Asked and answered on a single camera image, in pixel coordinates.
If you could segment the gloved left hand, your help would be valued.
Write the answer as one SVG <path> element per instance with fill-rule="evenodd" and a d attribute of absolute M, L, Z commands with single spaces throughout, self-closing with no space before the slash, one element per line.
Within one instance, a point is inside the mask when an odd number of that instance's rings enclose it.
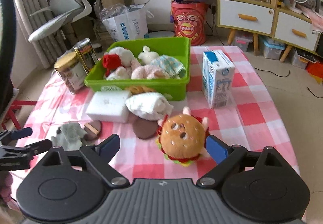
<path fill-rule="evenodd" d="M 3 202 L 8 203 L 11 200 L 13 177 L 8 171 L 1 171 L 0 192 Z"/>

